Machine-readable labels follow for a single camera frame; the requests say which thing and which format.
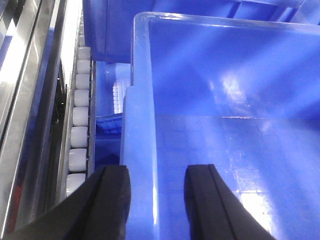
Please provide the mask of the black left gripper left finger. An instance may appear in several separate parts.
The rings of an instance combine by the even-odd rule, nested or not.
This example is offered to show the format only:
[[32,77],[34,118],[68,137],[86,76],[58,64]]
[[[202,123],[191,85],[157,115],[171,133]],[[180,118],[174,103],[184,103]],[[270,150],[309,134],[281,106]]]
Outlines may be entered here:
[[100,166],[55,208],[5,240],[123,240],[131,204],[125,165]]

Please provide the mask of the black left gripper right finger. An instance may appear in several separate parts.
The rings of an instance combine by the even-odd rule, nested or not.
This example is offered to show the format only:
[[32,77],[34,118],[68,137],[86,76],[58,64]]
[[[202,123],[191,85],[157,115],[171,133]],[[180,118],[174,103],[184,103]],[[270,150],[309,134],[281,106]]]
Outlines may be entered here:
[[226,185],[215,165],[189,165],[184,204],[192,240],[272,240]]

